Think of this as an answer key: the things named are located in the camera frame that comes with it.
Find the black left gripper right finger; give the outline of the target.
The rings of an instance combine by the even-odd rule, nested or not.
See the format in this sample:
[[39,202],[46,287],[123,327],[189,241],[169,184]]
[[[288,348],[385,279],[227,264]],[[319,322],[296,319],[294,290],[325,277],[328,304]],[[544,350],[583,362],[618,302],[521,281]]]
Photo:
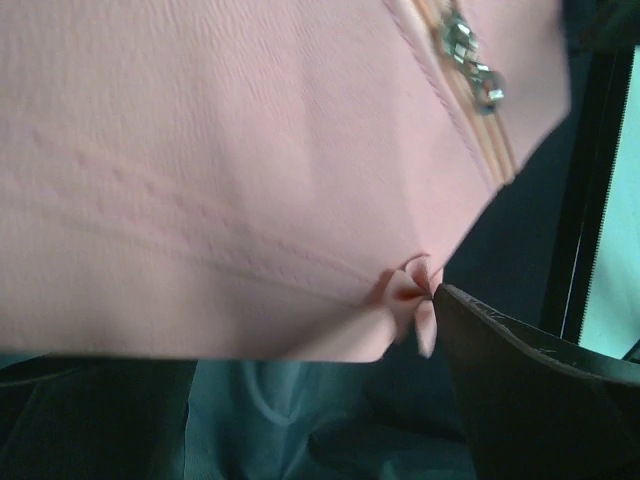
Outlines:
[[480,479],[636,479],[639,366],[510,318],[454,286],[438,338]]

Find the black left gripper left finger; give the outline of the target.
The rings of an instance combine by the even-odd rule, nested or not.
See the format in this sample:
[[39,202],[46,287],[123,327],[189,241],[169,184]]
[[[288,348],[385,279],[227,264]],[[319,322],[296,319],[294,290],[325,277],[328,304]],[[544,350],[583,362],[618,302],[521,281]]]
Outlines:
[[1,369],[4,479],[182,479],[193,364],[36,357]]

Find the pink cloth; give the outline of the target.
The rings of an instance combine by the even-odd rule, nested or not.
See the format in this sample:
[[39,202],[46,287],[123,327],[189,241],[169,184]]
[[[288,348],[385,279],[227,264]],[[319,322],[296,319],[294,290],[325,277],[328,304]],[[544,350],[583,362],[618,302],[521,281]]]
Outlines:
[[1,347],[430,354],[569,104],[558,1],[5,1]]

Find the blue fish-print kids suitcase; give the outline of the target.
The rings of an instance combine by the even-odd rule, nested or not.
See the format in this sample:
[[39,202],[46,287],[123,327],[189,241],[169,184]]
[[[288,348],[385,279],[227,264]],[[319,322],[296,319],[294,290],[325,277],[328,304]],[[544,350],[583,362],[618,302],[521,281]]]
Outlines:
[[[543,311],[591,65],[579,38],[598,11],[593,1],[558,2],[568,60],[568,112],[487,204],[446,263],[438,285],[449,282],[534,325]],[[438,331],[430,354],[422,352],[417,334],[410,332],[371,362],[43,353],[1,347],[1,369],[36,357],[192,362],[182,479],[474,476]]]

